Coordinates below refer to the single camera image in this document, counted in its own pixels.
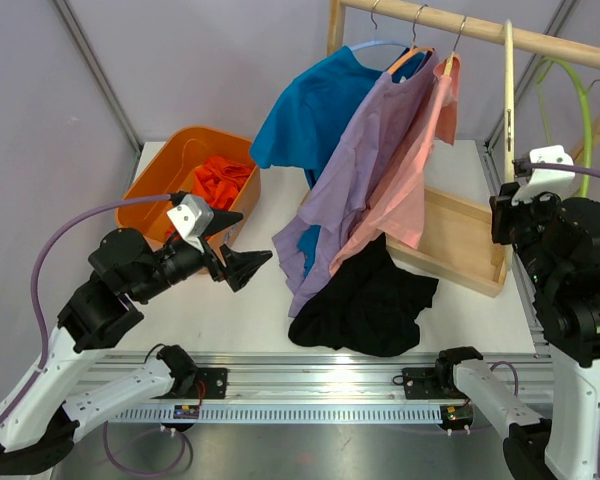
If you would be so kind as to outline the orange t shirt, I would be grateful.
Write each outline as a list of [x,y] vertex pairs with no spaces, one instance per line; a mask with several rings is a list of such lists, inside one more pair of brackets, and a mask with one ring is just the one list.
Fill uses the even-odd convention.
[[177,185],[168,191],[186,191],[203,198],[211,208],[241,211],[247,219],[247,207],[238,208],[237,199],[247,188],[255,168],[252,161],[240,163],[220,155],[209,156],[180,172]]

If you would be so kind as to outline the white hanger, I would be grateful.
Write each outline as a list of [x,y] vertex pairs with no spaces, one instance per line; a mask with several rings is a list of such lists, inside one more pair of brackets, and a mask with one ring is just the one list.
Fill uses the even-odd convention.
[[503,25],[504,35],[504,184],[514,180],[514,114],[515,114],[515,78],[514,78],[514,33],[510,20]]

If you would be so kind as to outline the pink t shirt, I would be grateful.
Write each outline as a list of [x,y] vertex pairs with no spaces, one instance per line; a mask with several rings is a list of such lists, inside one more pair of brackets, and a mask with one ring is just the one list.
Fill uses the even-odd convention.
[[412,249],[418,247],[425,222],[426,162],[435,140],[452,145],[456,138],[461,60],[456,54],[451,75],[443,76],[445,60],[435,67],[435,80],[428,97],[370,195],[361,220],[331,261],[331,275],[381,234]]

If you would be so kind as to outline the black t shirt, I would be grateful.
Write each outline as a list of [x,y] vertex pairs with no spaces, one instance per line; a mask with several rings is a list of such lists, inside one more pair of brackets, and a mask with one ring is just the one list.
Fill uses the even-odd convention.
[[432,306],[439,280],[398,267],[380,235],[344,261],[307,301],[288,330],[301,347],[349,349],[395,357],[420,343],[419,314]]

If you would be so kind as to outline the lime green hanger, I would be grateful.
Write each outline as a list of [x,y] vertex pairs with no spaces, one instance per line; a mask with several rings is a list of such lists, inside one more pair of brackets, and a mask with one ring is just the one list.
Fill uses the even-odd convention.
[[561,144],[576,165],[600,169],[600,72],[541,58],[523,116],[526,147]]

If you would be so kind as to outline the cream yellow hanger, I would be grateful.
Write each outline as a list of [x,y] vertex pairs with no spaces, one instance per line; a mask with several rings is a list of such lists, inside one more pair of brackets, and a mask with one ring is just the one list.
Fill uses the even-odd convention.
[[465,15],[462,19],[462,22],[459,26],[458,32],[457,32],[457,36],[454,42],[454,45],[451,49],[451,52],[449,54],[449,56],[447,57],[447,59],[445,60],[445,64],[444,64],[444,69],[443,69],[443,76],[450,76],[453,70],[453,66],[454,66],[454,59],[455,59],[455,55],[456,55],[456,49],[458,46],[458,43],[460,41],[461,36],[463,35],[465,26],[466,26],[466,22],[467,22],[468,16]]

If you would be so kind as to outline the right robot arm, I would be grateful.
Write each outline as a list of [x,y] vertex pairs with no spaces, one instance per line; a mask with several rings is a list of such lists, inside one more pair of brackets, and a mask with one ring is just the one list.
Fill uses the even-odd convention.
[[472,347],[442,351],[434,366],[394,383],[412,397],[432,388],[476,406],[497,431],[517,479],[600,479],[600,202],[504,184],[489,200],[492,240],[519,257],[553,368],[553,409],[537,413]]

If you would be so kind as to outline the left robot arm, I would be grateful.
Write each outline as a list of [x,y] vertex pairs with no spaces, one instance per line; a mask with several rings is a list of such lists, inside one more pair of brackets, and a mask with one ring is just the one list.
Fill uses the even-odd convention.
[[72,391],[143,320],[138,304],[202,269],[239,291],[271,256],[182,239],[154,250],[136,229],[109,232],[90,254],[93,272],[59,313],[46,351],[0,403],[0,476],[52,468],[94,428],[145,400],[202,393],[198,367],[179,345],[162,346],[132,373],[95,390]]

